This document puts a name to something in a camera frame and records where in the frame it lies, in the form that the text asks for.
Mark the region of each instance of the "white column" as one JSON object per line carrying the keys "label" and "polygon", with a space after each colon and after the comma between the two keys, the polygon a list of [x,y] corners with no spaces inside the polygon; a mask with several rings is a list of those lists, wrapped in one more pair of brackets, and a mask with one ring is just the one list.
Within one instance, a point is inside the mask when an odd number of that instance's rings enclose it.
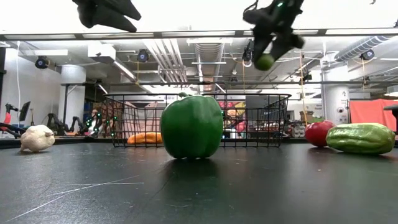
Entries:
{"label": "white column", "polygon": [[[348,81],[348,67],[345,63],[332,69],[323,69],[323,81]],[[347,103],[349,100],[348,85],[323,85],[323,105],[325,118],[334,124],[349,122]]]}
{"label": "white column", "polygon": [[[83,83],[86,81],[86,69],[78,65],[63,65],[61,71],[61,83]],[[83,119],[84,103],[85,103],[85,90],[84,86],[70,85],[67,98],[67,116],[66,120],[63,121],[68,126],[72,125],[72,118],[74,116]],[[58,110],[58,119],[63,119],[63,106],[65,100],[65,86],[61,86],[60,89],[60,101]],[[75,124],[75,130],[78,130],[78,124]]]}

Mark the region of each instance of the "plastic vegetable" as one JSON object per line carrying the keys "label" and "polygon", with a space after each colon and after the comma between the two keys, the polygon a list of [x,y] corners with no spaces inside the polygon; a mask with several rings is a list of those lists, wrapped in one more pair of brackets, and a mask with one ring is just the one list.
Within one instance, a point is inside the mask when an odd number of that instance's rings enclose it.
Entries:
{"label": "plastic vegetable", "polygon": [[46,125],[31,126],[21,136],[21,151],[25,149],[32,152],[43,151],[54,142],[54,133]]}
{"label": "plastic vegetable", "polygon": [[329,147],[358,154],[384,154],[394,148],[395,133],[382,124],[341,124],[329,130]]}
{"label": "plastic vegetable", "polygon": [[331,121],[315,122],[307,126],[305,129],[305,139],[316,147],[325,147],[326,135],[329,129],[335,125]]}
{"label": "plastic vegetable", "polygon": [[206,158],[213,155],[223,135],[223,116],[210,96],[188,96],[169,104],[160,119],[166,151],[176,159]]}
{"label": "plastic vegetable", "polygon": [[160,133],[139,133],[129,137],[128,144],[144,144],[144,143],[162,143],[162,135]]}

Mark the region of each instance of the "black table surface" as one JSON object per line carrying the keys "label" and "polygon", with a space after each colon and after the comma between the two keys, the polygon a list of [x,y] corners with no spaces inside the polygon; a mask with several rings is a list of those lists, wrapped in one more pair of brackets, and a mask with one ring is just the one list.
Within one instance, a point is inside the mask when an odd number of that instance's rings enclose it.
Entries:
{"label": "black table surface", "polygon": [[397,223],[398,150],[220,148],[173,160],[163,148],[0,151],[0,223]]}

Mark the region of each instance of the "red curtain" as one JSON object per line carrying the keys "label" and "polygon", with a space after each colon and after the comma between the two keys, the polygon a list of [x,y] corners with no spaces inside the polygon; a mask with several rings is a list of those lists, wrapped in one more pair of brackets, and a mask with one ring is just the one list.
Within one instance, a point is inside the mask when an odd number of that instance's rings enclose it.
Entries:
{"label": "red curtain", "polygon": [[396,105],[394,100],[369,100],[369,101],[350,101],[349,111],[352,123],[379,123],[387,126],[393,131],[397,131],[396,118],[391,111],[383,108],[389,105]]}

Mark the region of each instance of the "red apple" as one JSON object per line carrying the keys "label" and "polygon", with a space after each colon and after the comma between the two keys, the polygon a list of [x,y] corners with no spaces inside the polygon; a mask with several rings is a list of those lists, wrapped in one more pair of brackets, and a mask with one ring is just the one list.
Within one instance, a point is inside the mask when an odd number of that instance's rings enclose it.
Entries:
{"label": "red apple", "polygon": [[331,121],[312,123],[305,129],[305,139],[316,147],[325,147],[328,145],[326,143],[326,135],[328,134],[329,129],[334,126],[335,124]]}

